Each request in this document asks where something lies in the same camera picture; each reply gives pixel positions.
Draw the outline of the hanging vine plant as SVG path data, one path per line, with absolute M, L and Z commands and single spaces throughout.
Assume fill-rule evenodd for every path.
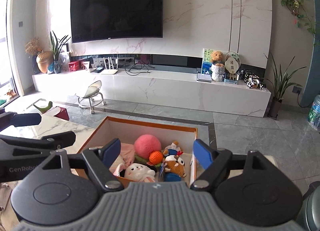
M 280 0 L 280 4 L 286 7 L 295 17 L 296 27 L 304 27 L 313 36 L 313 45 L 319 45 L 319 35 L 317 33 L 317 22 L 314 16 L 308 14 L 304 7 L 304 0 Z

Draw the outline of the pink plush ball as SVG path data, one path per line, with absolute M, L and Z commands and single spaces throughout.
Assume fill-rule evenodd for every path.
M 161 142 L 154 135 L 144 134 L 134 143 L 135 153 L 143 159 L 148 159 L 154 151 L 161 150 Z

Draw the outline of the potted orchid plant right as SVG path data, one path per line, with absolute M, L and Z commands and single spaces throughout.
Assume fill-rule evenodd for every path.
M 301 84 L 295 83 L 291 79 L 298 71 L 303 70 L 306 67 L 300 67 L 289 73 L 288 72 L 289 67 L 295 60 L 295 56 L 291 59 L 290 63 L 287 65 L 287 67 L 284 70 L 282 69 L 281 65 L 276 64 L 276 60 L 274 59 L 274 56 L 272 53 L 270 53 L 268 56 L 265 56 L 265 57 L 268 60 L 271 60 L 271 67 L 273 72 L 273 80 L 264 78 L 271 84 L 272 93 L 273 93 L 271 106 L 267 115 L 269 118 L 277 120 L 278 113 L 280 111 L 280 108 L 283 102 L 283 97 L 287 89 L 291 86 L 302 88 Z

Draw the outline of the pink small backpack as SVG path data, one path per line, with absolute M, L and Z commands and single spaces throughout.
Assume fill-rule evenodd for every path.
M 109 170 L 115 176 L 120 176 L 120 173 L 135 161 L 135 148 L 133 144 L 121 144 L 120 155 L 110 166 Z

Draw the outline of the dark green round object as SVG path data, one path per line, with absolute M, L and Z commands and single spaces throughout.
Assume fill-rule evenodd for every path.
M 319 230 L 320 227 L 320 187 L 319 181 L 312 182 L 303 195 L 303 205 L 296 222 L 305 230 Z

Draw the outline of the dried flower bouquet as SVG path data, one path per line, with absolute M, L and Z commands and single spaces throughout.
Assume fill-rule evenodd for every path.
M 38 37 L 34 37 L 25 45 L 25 52 L 29 55 L 38 55 L 43 52 L 43 49 L 40 46 L 40 39 Z

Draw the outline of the potted green plant left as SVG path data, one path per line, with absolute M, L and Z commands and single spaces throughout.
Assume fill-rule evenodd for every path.
M 53 53 L 53 70 L 54 73 L 59 74 L 61 73 L 61 65 L 60 65 L 60 52 L 62 47 L 71 39 L 71 36 L 65 35 L 61 39 L 57 38 L 54 31 L 50 31 L 50 43 L 51 43 L 51 50 Z

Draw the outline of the acorn shaped brown vase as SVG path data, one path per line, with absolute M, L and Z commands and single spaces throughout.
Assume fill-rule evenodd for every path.
M 40 72 L 44 74 L 52 74 L 54 72 L 52 51 L 43 51 L 39 53 L 37 55 L 36 62 Z

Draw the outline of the black white toy robot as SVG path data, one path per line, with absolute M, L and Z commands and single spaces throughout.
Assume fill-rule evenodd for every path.
M 237 74 L 239 76 L 239 79 L 243 80 L 247 87 L 250 89 L 256 88 L 262 90 L 266 87 L 263 80 L 251 70 L 242 69 L 239 70 Z

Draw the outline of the landscape painting canvas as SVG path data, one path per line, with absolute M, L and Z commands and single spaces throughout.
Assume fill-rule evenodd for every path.
M 214 52 L 213 49 L 203 49 L 203 55 L 202 55 L 202 67 L 201 67 L 201 73 L 202 74 L 211 74 L 212 70 L 212 61 L 211 61 L 211 55 Z

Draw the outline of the white wifi router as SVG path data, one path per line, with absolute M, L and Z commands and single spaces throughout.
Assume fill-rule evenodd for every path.
M 104 59 L 104 70 L 101 72 L 104 75 L 114 75 L 118 72 L 119 69 L 119 58 L 108 57 Z

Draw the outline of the round paper fan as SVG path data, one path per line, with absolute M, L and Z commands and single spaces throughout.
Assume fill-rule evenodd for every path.
M 227 79 L 237 81 L 238 80 L 238 70 L 241 66 L 240 55 L 236 52 L 230 51 L 226 54 L 225 69 L 228 72 Z

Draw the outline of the white marble TV cabinet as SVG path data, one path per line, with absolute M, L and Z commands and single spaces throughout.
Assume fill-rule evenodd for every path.
M 244 82 L 200 82 L 194 74 L 152 70 L 136 76 L 120 69 L 114 75 L 85 70 L 33 76 L 35 89 L 50 94 L 74 95 L 100 80 L 104 98 L 149 105 L 263 117 L 271 93 L 250 89 Z

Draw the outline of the brown teddy bear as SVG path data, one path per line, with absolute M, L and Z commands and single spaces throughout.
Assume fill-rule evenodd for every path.
M 221 51 L 215 50 L 210 54 L 210 62 L 212 66 L 223 67 L 224 59 L 225 59 L 225 56 Z

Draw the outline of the blue water bottle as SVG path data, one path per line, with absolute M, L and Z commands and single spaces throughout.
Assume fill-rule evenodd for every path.
M 319 131 L 320 128 L 320 95 L 318 94 L 310 108 L 308 114 L 308 123 L 315 130 Z

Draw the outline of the black curved television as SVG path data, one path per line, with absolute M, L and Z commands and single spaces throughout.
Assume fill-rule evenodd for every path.
M 161 38 L 163 0 L 71 0 L 72 42 Z

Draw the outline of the small rolling stool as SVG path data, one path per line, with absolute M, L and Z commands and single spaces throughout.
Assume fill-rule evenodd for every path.
M 75 95 L 78 98 L 78 107 L 81 109 L 89 108 L 90 113 L 94 114 L 94 108 L 97 105 L 102 104 L 103 106 L 107 105 L 107 102 L 104 100 L 103 94 L 100 92 L 102 87 L 102 82 L 97 80 L 91 83 L 85 90 L 78 91 Z M 100 95 L 100 100 L 95 101 L 95 97 Z

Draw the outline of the orange cardboard box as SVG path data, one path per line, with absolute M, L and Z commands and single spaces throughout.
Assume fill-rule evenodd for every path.
M 197 139 L 197 129 L 151 122 L 106 117 L 92 133 L 78 152 L 93 147 L 103 147 L 112 139 L 121 142 L 120 156 L 124 165 L 135 161 L 148 166 L 159 166 L 165 155 L 180 156 L 184 170 L 178 166 L 173 173 L 189 186 L 196 179 L 196 158 L 193 143 Z

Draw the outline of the white bunny plush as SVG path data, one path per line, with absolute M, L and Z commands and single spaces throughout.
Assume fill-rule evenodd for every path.
M 121 163 L 114 173 L 130 182 L 154 183 L 156 181 L 156 170 L 139 163 L 132 163 L 128 167 Z

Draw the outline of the brown dog plush toy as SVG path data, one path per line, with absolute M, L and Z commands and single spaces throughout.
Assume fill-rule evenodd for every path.
M 178 141 L 173 141 L 163 150 L 161 173 L 165 182 L 179 182 L 185 178 L 185 162 L 182 158 L 183 151 Z

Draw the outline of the red gift box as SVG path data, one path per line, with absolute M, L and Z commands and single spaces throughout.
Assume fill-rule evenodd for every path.
M 76 72 L 76 71 L 80 70 L 79 61 L 69 62 L 68 69 L 69 69 L 70 72 Z

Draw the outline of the orange knitted ball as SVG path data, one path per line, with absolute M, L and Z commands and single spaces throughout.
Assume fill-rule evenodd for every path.
M 158 165 L 163 161 L 163 153 L 160 151 L 154 151 L 149 155 L 149 162 L 152 165 Z

